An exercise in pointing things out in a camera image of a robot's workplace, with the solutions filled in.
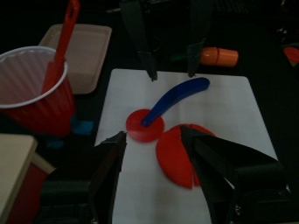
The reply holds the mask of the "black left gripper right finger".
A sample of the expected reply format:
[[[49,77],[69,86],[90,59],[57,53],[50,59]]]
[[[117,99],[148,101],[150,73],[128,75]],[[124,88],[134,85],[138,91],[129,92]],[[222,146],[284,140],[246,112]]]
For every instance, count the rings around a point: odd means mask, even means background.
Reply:
[[[180,127],[212,224],[299,224],[284,168],[262,152]]]

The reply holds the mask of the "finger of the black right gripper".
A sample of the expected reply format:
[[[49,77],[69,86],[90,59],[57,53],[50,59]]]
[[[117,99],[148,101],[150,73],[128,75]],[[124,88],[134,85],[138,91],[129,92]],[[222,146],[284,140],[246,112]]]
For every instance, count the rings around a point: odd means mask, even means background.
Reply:
[[[121,18],[144,70],[152,81],[157,79],[156,61],[145,22],[144,0],[118,0]]]
[[[190,0],[189,43],[186,45],[188,76],[196,73],[202,44],[210,26],[212,0]]]

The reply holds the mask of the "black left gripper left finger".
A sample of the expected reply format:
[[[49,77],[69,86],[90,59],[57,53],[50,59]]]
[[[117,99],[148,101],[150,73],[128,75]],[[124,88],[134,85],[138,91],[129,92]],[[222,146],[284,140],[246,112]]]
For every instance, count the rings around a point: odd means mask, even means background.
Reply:
[[[125,148],[120,131],[55,168],[42,182],[35,224],[112,224]]]

